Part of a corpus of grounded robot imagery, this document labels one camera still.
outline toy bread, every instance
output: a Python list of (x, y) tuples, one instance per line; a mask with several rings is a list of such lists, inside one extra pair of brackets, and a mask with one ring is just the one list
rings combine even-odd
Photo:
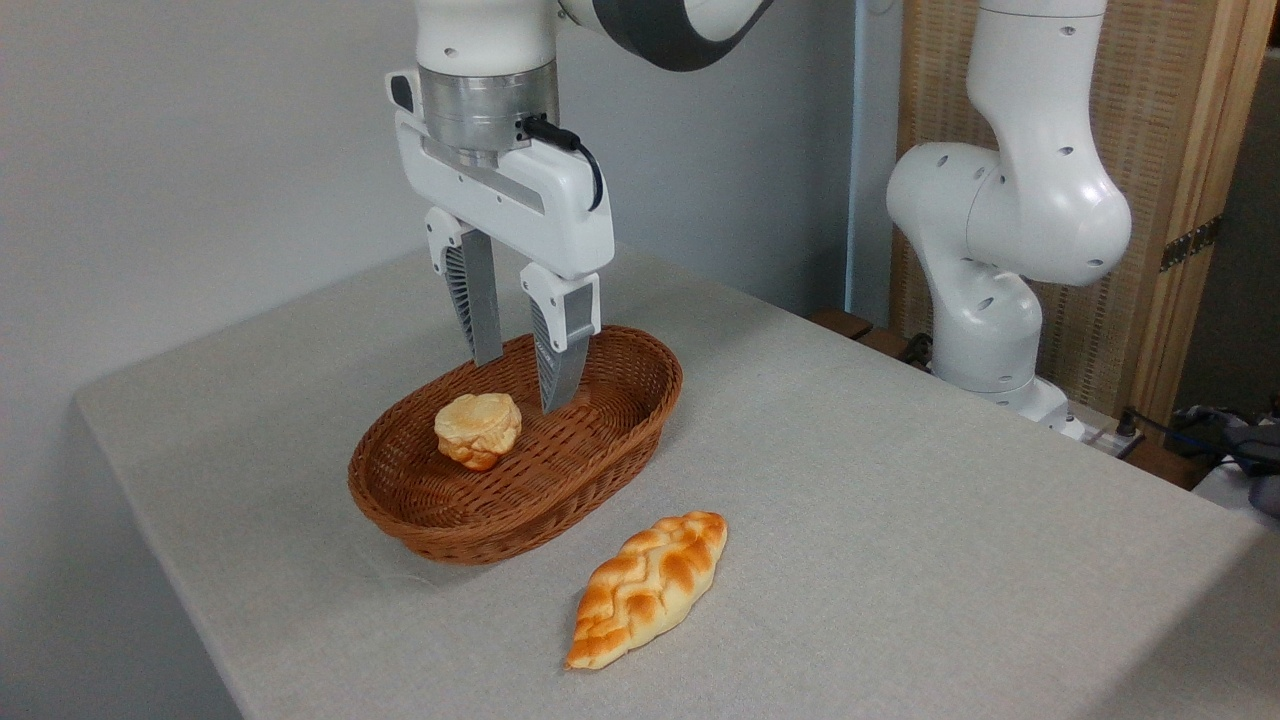
[(503, 392), (463, 395), (435, 414), (440, 452), (475, 471), (511, 452), (520, 430), (520, 407)]
[(663, 518), (586, 582), (564, 667), (599, 670), (675, 628), (712, 587), (728, 524), (714, 512)]

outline brown wicker basket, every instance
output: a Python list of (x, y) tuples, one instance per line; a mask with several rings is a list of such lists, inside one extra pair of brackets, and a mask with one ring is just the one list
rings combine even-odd
[[(356, 505), (413, 552), (457, 565), (497, 562), (559, 536), (644, 468), (676, 405), (682, 373), (653, 336), (617, 325), (591, 338), (577, 395), (543, 415), (534, 338), (466, 363), (388, 409), (356, 446)], [(436, 450), (435, 414), (463, 393), (506, 392), (524, 432), (489, 471)]]

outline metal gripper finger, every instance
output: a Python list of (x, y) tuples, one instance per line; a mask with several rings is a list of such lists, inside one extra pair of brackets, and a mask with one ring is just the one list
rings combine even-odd
[(435, 209), (428, 214), (426, 227), (435, 270), (448, 283), (453, 310), (475, 364), (502, 357), (493, 242), (484, 232), (466, 228)]
[(543, 414), (549, 414), (573, 398), (582, 379), (591, 336), (600, 327), (599, 278), (568, 282), (536, 264), (520, 277), (530, 296)]

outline gray tablecloth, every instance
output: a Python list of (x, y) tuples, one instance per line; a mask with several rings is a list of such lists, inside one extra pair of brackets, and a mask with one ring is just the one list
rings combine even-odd
[[(344, 484), (466, 359), (422, 254), (78, 393), (247, 717), (1280, 717), (1275, 536), (664, 263), (622, 250), (603, 287), (682, 397), (630, 486), (493, 566), (419, 559)], [(712, 591), (563, 671), (591, 570), (694, 509), (730, 523)]]

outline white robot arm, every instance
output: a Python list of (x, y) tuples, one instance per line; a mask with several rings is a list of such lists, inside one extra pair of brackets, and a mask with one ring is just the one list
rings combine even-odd
[(401, 160), (476, 364), (502, 355), (490, 240), (527, 256), (544, 413), (577, 389), (613, 258), (595, 159), (556, 127), (559, 18), (671, 70), (714, 63), (772, 0), (416, 0), (417, 68), (392, 73)]
[(890, 179), (888, 209), (933, 299), (933, 372), (1075, 434), (1066, 397), (1036, 378), (1041, 306), (1021, 277), (1083, 286), (1129, 243), (1130, 214), (1089, 128), (1106, 0), (982, 0), (969, 96), (1000, 152), (927, 143)]

